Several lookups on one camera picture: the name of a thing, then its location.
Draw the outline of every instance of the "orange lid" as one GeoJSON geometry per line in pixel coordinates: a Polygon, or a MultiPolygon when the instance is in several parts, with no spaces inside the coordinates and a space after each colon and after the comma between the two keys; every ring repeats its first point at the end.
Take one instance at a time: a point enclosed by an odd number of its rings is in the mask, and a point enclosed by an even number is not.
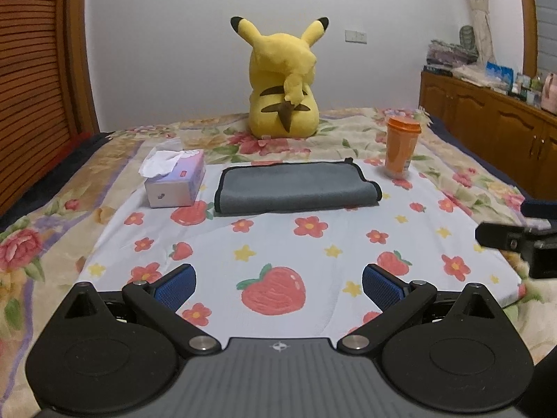
{"type": "Polygon", "coordinates": [[[402,132],[422,133],[422,127],[418,121],[404,116],[391,116],[387,125],[402,132]]]}

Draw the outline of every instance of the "electrical outlet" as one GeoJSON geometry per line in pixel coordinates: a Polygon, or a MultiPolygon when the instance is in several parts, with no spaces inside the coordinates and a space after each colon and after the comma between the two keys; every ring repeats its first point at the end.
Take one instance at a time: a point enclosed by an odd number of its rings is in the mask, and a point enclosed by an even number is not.
{"type": "Polygon", "coordinates": [[[357,44],[368,43],[368,33],[359,31],[344,30],[344,39],[346,42],[355,42],[357,44]]]}

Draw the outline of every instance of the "metal screw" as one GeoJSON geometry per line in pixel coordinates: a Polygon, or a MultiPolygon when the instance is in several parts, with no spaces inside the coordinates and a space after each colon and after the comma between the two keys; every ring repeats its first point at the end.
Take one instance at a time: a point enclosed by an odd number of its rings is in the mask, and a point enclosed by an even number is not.
{"type": "Polygon", "coordinates": [[[360,350],[367,347],[369,339],[362,335],[348,335],[343,338],[344,347],[353,350],[360,350]]]}
{"type": "Polygon", "coordinates": [[[217,344],[217,340],[212,336],[194,336],[189,340],[189,345],[195,350],[211,350],[217,344]]]}

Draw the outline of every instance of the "floral bedspread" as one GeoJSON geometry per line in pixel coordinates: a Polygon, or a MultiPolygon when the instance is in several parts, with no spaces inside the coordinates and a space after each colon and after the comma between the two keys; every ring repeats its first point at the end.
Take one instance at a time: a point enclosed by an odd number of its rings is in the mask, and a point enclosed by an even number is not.
{"type": "MultiPolygon", "coordinates": [[[[386,119],[394,114],[422,123],[413,165],[446,195],[439,204],[444,210],[466,212],[477,222],[523,223],[519,191],[443,142],[427,127],[422,111],[329,111],[306,140],[257,140],[247,130],[245,114],[115,132],[51,202],[0,233],[0,418],[24,418],[38,410],[24,375],[26,355],[105,225],[141,184],[138,169],[154,145],[180,137],[186,148],[204,149],[211,164],[354,157],[379,165],[386,119]]],[[[520,300],[506,312],[537,362],[557,343],[557,319],[552,318],[557,282],[527,279],[527,264],[517,255],[504,255],[523,278],[520,300]]]]}

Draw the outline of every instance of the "pikachu ear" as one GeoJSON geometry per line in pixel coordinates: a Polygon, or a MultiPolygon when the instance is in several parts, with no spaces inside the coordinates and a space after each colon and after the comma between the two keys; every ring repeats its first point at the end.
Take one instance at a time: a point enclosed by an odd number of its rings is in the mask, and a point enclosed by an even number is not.
{"type": "Polygon", "coordinates": [[[254,41],[261,37],[255,25],[242,17],[232,17],[232,19],[230,19],[230,25],[232,25],[234,31],[252,47],[254,41]]]}
{"type": "Polygon", "coordinates": [[[321,36],[325,34],[325,30],[328,26],[329,19],[327,17],[321,17],[307,27],[300,39],[305,41],[307,45],[311,47],[321,39],[321,36]]]}

